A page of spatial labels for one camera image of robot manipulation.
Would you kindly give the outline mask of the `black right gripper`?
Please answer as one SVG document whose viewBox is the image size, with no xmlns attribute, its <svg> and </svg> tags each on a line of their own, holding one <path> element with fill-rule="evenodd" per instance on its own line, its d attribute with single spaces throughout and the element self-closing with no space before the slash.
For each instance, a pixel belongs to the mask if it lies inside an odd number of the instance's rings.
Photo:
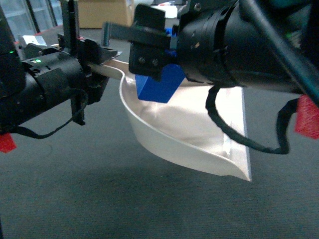
<svg viewBox="0 0 319 239">
<path fill-rule="evenodd" d="M 175 62 L 169 54 L 172 37 L 165 30 L 165 12 L 148 5 L 136 6 L 131 26 L 104 22 L 102 36 L 105 46 L 110 39 L 130 42 L 128 68 L 133 74 L 160 81 L 163 68 Z"/>
</svg>

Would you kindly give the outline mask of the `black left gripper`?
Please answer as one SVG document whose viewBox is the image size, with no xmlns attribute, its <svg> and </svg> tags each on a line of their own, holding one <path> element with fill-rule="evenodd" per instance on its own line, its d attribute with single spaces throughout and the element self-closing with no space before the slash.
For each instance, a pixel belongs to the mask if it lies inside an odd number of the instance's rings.
<svg viewBox="0 0 319 239">
<path fill-rule="evenodd" d="M 71 97 L 72 120 L 84 125 L 84 108 L 100 101 L 109 77 L 94 73 L 91 64 L 98 66 L 116 58 L 120 53 L 107 48 L 96 40 L 80 36 L 78 1 L 62 0 L 63 32 L 58 34 L 60 49 L 76 58 L 84 77 L 75 81 L 74 88 L 83 89 L 84 93 Z"/>
</svg>

